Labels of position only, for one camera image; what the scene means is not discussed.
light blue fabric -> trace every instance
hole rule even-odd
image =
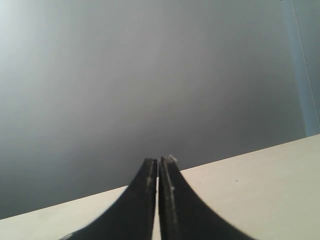
[[[320,0],[283,0],[307,136],[320,134]]]

white surface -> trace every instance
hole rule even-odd
[[[320,135],[182,171],[209,206],[259,240],[320,239],[319,172]],[[92,221],[124,189],[0,220],[0,239],[57,240]]]

black curved prong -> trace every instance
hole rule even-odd
[[[198,197],[172,157],[161,158],[158,188],[162,240],[253,240]]]
[[[156,159],[145,159],[114,204],[88,226],[61,240],[151,240],[155,218]]]

